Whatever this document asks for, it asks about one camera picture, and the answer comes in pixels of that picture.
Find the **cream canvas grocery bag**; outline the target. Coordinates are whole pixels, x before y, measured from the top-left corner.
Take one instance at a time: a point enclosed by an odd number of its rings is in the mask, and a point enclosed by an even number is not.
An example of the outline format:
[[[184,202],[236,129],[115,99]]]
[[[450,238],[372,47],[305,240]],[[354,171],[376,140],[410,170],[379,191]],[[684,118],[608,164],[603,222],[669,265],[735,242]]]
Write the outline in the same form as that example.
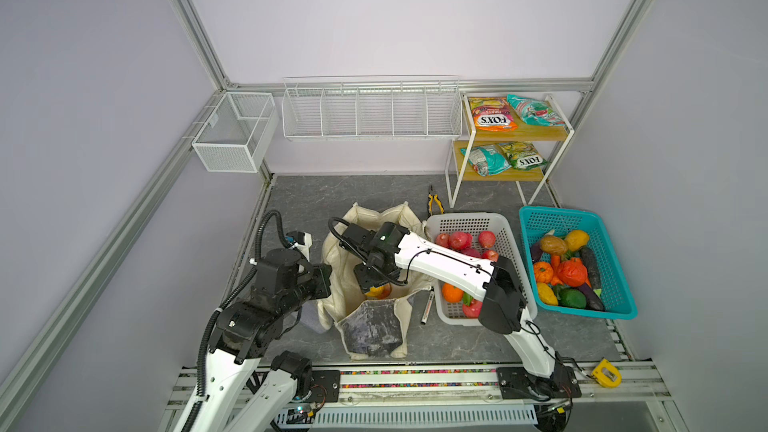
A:
[[[403,272],[399,280],[404,286],[393,285],[385,298],[367,297],[354,274],[361,260],[343,250],[333,234],[323,243],[322,261],[331,266],[332,275],[331,294],[317,305],[321,325],[340,333],[345,352],[353,360],[405,358],[414,296],[429,290],[434,280],[422,273]]]

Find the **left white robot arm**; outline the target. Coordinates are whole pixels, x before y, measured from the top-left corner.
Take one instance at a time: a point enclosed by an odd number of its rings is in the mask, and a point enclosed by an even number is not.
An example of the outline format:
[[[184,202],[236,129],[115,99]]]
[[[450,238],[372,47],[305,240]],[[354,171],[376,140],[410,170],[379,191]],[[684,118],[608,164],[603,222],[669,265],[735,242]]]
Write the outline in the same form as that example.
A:
[[[270,344],[289,328],[285,320],[309,301],[331,294],[332,268],[309,260],[311,236],[285,233],[282,216],[266,212],[257,226],[254,262],[246,277],[214,310],[197,353],[194,391],[176,423],[178,431],[277,430],[278,413],[312,387],[310,359],[285,351],[234,410]]]

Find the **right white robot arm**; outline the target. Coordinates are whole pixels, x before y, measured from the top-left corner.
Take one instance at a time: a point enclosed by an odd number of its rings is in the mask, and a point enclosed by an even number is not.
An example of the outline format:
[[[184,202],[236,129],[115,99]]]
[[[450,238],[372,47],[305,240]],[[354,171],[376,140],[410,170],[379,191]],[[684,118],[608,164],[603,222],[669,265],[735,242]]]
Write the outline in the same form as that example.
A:
[[[361,263],[361,288],[386,283],[404,286],[420,273],[450,284],[482,304],[478,321],[505,337],[522,362],[509,387],[515,398],[543,402],[581,395],[574,370],[550,347],[534,323],[524,287],[513,262],[467,256],[441,247],[392,222],[366,230],[343,219],[329,220],[329,229],[345,251]]]

